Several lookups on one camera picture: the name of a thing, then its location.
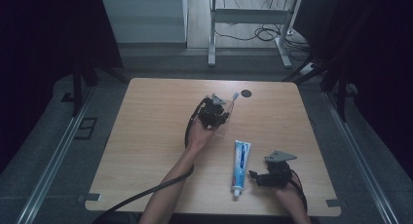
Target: wooden table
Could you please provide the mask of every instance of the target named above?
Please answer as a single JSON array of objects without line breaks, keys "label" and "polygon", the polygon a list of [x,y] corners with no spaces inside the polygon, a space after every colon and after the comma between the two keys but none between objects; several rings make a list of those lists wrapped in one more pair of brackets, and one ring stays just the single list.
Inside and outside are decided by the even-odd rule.
[{"label": "wooden table", "polygon": [[[158,185],[184,149],[190,115],[205,95],[231,99],[235,92],[252,96],[236,100],[224,137],[212,139],[195,163],[175,212],[203,214],[286,215],[270,189],[245,178],[244,191],[233,200],[231,191],[235,140],[251,142],[247,169],[267,173],[264,156],[274,150],[296,155],[289,161],[300,176],[309,214],[337,216],[328,207],[336,195],[313,134],[300,93],[292,83],[133,79],[122,103],[90,193],[89,210],[106,210]],[[120,210],[144,210],[150,196]]]}]

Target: person's arm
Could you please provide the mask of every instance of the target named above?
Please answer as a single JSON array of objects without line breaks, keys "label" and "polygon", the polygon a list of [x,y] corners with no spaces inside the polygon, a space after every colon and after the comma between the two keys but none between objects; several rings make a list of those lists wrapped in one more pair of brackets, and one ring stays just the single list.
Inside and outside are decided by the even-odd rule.
[{"label": "person's arm", "polygon": [[[293,173],[292,180],[296,184],[300,184],[298,177]],[[272,187],[276,198],[279,200],[281,205],[287,210],[291,215],[292,220],[295,224],[311,224],[309,215],[304,208],[303,202],[301,201],[297,190],[290,183],[283,188]]]},{"label": "person's arm", "polygon": [[[187,148],[162,182],[169,181],[188,172],[212,136],[213,130],[204,129],[198,117],[195,118],[190,129]],[[155,192],[146,205],[139,224],[168,223],[175,210],[184,184],[185,179]]]}]

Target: toothpaste cap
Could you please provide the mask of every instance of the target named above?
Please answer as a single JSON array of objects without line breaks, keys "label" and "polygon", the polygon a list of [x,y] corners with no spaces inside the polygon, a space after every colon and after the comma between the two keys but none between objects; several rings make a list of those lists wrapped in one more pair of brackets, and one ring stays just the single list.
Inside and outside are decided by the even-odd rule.
[{"label": "toothpaste cap", "polygon": [[240,196],[240,190],[235,190],[234,196],[238,198]]}]

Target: toothpaste tube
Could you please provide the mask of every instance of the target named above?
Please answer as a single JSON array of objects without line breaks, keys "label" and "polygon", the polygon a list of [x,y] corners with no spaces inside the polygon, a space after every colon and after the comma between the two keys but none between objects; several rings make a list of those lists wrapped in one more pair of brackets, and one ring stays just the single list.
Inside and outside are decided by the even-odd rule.
[{"label": "toothpaste tube", "polygon": [[232,190],[234,191],[234,196],[236,198],[240,196],[241,191],[244,189],[246,162],[248,160],[250,147],[251,143],[239,140],[235,141],[235,163]]}]

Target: white desk frame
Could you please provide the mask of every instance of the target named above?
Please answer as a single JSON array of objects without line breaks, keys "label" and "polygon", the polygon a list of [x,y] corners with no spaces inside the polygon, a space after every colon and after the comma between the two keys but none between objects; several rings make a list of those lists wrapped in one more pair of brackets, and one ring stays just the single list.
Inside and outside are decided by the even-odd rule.
[{"label": "white desk frame", "polygon": [[276,38],[276,45],[282,57],[285,68],[291,68],[291,61],[283,47],[285,36],[294,15],[297,0],[293,0],[288,10],[255,10],[255,9],[216,9],[216,0],[212,0],[210,9],[210,36],[207,63],[215,65],[215,24],[223,22],[231,23],[266,23],[283,24],[280,38]]}]

